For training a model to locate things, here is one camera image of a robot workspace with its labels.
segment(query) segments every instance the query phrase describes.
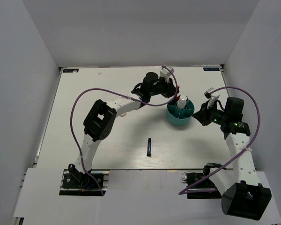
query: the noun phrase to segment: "white platform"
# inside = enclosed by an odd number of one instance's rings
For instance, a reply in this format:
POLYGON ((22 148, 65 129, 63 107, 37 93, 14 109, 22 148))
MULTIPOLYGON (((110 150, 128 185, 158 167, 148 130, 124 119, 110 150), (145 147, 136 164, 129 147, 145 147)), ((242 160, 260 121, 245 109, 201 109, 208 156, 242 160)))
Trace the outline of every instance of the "white platform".
MULTIPOLYGON (((37 168, 67 168, 78 156, 78 149, 70 133, 69 118, 76 97, 89 88, 105 88, 129 94, 142 82, 147 72, 159 74, 160 67, 80 68, 78 73, 63 73, 55 97, 52 113, 40 151, 37 168)), ((175 75, 181 93, 195 105, 195 111, 207 99, 204 92, 210 87, 224 86, 220 72, 204 72, 200 67, 178 67, 175 75)), ((220 100, 225 105, 227 92, 220 100)), ((109 101, 117 96, 101 91, 85 94, 74 112, 74 130, 79 142, 83 139, 83 120, 93 103, 109 101)), ((151 103, 166 102, 162 96, 151 103)), ((102 141, 93 161, 94 169, 196 169, 207 162, 225 163, 229 150, 220 126, 203 127, 195 119, 186 127, 174 127, 166 120, 166 106, 145 106, 118 117, 111 134, 102 141), (147 157, 148 138, 152 138, 152 157, 147 157)))
MULTIPOLYGON (((23 225, 272 225, 272 197, 260 221, 226 216, 220 199, 178 195, 182 171, 114 170, 105 196, 59 196, 62 169, 28 169, 15 209, 23 225)), ((263 172, 257 172, 269 187, 263 172)))

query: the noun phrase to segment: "teal container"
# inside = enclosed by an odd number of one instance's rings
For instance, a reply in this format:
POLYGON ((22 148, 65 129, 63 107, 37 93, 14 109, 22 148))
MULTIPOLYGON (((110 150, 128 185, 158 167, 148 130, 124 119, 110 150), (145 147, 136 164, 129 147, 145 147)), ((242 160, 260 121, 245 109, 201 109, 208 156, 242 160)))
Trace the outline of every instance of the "teal container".
POLYGON ((195 106, 188 99, 186 107, 184 109, 179 109, 177 107, 177 102, 175 105, 169 103, 167 105, 167 119, 175 126, 183 126, 189 123, 192 118, 193 112, 195 111, 195 106))

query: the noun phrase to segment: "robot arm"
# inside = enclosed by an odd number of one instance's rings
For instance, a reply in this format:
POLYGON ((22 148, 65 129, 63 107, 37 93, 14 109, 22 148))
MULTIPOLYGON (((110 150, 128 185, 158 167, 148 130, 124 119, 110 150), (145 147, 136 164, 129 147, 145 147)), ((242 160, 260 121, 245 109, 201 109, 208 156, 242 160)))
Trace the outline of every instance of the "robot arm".
MULTIPOLYGON (((83 122, 84 139, 81 150, 86 171, 92 169, 92 162, 97 148, 100 142, 110 134, 114 120, 118 116, 142 108, 145 105, 144 103, 148 103, 152 96, 161 94, 166 98, 170 98, 175 95, 176 87, 169 77, 170 73, 164 68, 160 70, 160 77, 153 72, 147 73, 143 82, 137 84, 131 91, 142 102, 133 101, 129 98, 120 98, 109 102, 97 100, 94 103, 83 122)), ((80 155, 74 164, 69 165, 69 172, 78 183, 82 183, 85 179, 86 174, 81 165, 80 155)))
MULTIPOLYGON (((90 171, 92 169, 92 162, 97 148, 101 141, 109 135, 114 119, 122 114, 125 114, 126 112, 139 109, 140 105, 140 102, 136 102, 127 98, 120 98, 106 103, 102 102, 101 100, 95 102, 93 106, 94 110, 92 109, 93 111, 91 110, 89 112, 83 123, 85 129, 81 150, 83 154, 85 169, 87 171, 90 171), (94 113, 98 108, 104 110, 104 115, 106 113, 108 114, 109 122, 104 121, 103 115, 100 115, 99 113, 97 115, 97 113, 94 113), (96 134, 96 131, 93 128, 97 128, 97 131, 102 130, 102 132, 98 132, 96 134)), ((78 171, 84 173, 83 167, 81 165, 80 155, 77 157, 74 166, 78 171)))
MULTIPOLYGON (((250 141, 250 129, 242 122, 244 101, 229 97, 224 110, 217 109, 218 97, 205 96, 209 101, 202 104, 201 109, 193 117, 203 126, 211 122, 219 124, 224 133, 230 156, 234 157, 250 141)), ((220 167, 220 164, 208 163, 203 169, 206 176, 220 167)), ((222 196, 222 211, 226 215, 259 220, 271 200, 271 190, 264 188, 256 174, 251 149, 247 149, 232 162, 233 176, 226 170, 220 170, 209 178, 222 196)))

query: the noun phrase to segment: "wire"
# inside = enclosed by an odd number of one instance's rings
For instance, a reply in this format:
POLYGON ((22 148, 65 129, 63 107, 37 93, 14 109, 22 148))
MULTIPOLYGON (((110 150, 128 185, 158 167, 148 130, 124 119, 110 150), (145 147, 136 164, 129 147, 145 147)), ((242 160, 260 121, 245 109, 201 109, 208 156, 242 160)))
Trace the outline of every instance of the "wire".
MULTIPOLYGON (((255 107, 256 107, 256 111, 257 111, 257 128, 256 128, 256 131, 255 131, 255 134, 253 136, 253 138, 250 140, 250 142, 246 145, 247 148, 249 148, 252 143, 254 142, 254 140, 256 139, 256 136, 259 132, 259 128, 260 128, 260 112, 259 112, 259 108, 258 108, 258 105, 257 105, 257 102, 255 101, 255 99, 253 98, 253 96, 241 89, 241 88, 237 88, 237 87, 222 87, 222 88, 218 88, 218 89, 215 89, 214 91, 212 91, 210 94, 218 91, 218 90, 222 90, 222 89, 236 89, 236 90, 239 90, 245 94, 247 94, 253 101, 255 107)), ((223 168, 227 167, 230 163, 232 163, 235 159, 237 159, 238 157, 240 157, 244 152, 246 151, 246 149, 242 149, 238 154, 236 154, 232 159, 230 159, 227 163, 225 163, 224 165, 222 165, 221 167, 219 167, 218 169, 216 169, 215 171, 211 172, 209 175, 203 177, 202 179, 198 180, 197 182, 194 182, 193 184, 187 186, 185 189, 183 189, 182 191, 179 192, 179 195, 184 195, 184 194, 190 194, 190 193, 194 193, 194 191, 187 191, 188 189, 191 189, 193 187, 195 187, 196 185, 200 184, 201 182, 207 180, 209 177, 211 177, 212 175, 216 174, 217 172, 219 172, 220 170, 222 170, 223 168)))
POLYGON ((192 190, 189 194, 192 193, 204 193, 204 192, 216 192, 219 191, 218 189, 210 189, 210 190, 192 190))
POLYGON ((217 103, 217 102, 219 103, 220 108, 221 108, 223 111, 225 110, 225 109, 223 108, 222 103, 221 103, 221 101, 220 101, 220 100, 216 100, 215 102, 216 102, 216 103, 217 103))
POLYGON ((87 93, 87 92, 89 92, 89 91, 91 91, 91 90, 101 90, 101 91, 105 91, 105 92, 108 92, 108 93, 111 93, 111 94, 114 94, 114 95, 121 96, 121 97, 123 97, 123 98, 127 98, 127 99, 131 99, 131 100, 133 100, 133 101, 136 101, 136 102, 140 102, 140 103, 142 103, 142 104, 144 104, 144 105, 149 105, 149 106, 154 106, 154 107, 166 105, 166 104, 170 103, 172 100, 174 100, 174 99, 176 98, 176 96, 177 96, 177 94, 178 94, 178 84, 177 84, 177 80, 176 80, 176 77, 174 76, 173 72, 172 72, 170 69, 168 69, 166 66, 162 66, 162 68, 164 68, 164 69, 166 69, 166 70, 169 71, 169 73, 173 76, 173 79, 174 79, 175 85, 176 85, 175 95, 173 96, 173 98, 171 98, 171 99, 170 99, 169 101, 167 101, 166 103, 154 105, 154 104, 150 104, 150 103, 143 102, 143 101, 141 101, 141 100, 139 100, 139 99, 136 99, 136 98, 133 98, 133 97, 129 97, 129 96, 126 96, 126 95, 122 95, 122 94, 116 93, 116 92, 111 91, 111 90, 107 90, 107 89, 103 89, 103 88, 91 88, 91 89, 87 89, 87 90, 83 91, 83 92, 77 97, 77 99, 75 100, 75 102, 74 102, 74 104, 73 104, 73 107, 72 107, 72 110, 71 110, 71 115, 70 115, 70 128, 71 128, 72 136, 73 136, 73 138, 74 138, 74 141, 75 141, 75 143, 76 143, 76 145, 77 145, 77 147, 78 147, 79 153, 80 153, 80 157, 81 157, 81 166, 82 166, 84 172, 85 172, 88 176, 90 176, 90 177, 95 181, 95 183, 97 184, 98 188, 99 188, 100 191, 101 191, 102 196, 104 195, 104 193, 103 193, 102 188, 100 187, 98 181, 96 180, 96 178, 95 178, 92 174, 90 174, 90 173, 85 169, 84 161, 83 161, 83 153, 82 153, 80 144, 79 144, 78 141, 77 141, 77 138, 76 138, 74 129, 73 129, 73 114, 74 114, 74 110, 75 110, 75 107, 76 107, 76 105, 77 105, 77 102, 78 102, 78 100, 81 98, 81 96, 84 95, 85 93, 87 93))

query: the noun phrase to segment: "black bracket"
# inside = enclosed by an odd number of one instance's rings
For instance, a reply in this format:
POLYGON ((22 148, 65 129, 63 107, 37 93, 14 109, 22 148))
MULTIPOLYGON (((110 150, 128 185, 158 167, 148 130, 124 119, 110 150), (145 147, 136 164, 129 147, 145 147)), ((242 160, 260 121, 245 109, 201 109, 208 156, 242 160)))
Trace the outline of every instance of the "black bracket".
MULTIPOLYGON (((184 181, 187 183, 188 186, 204 177, 204 174, 200 172, 186 172, 185 174, 186 174, 186 179, 184 181)), ((200 184, 196 185, 194 188, 212 189, 216 187, 211 180, 207 179, 201 182, 200 184)), ((221 198, 221 197, 222 196, 218 191, 187 194, 187 199, 214 199, 214 198, 221 198)))
POLYGON ((269 188, 235 183, 222 196, 222 211, 225 215, 260 220, 272 198, 269 188))
POLYGON ((83 122, 84 133, 91 136, 94 142, 105 139, 111 132, 116 116, 115 109, 110 108, 106 102, 97 100, 83 122))

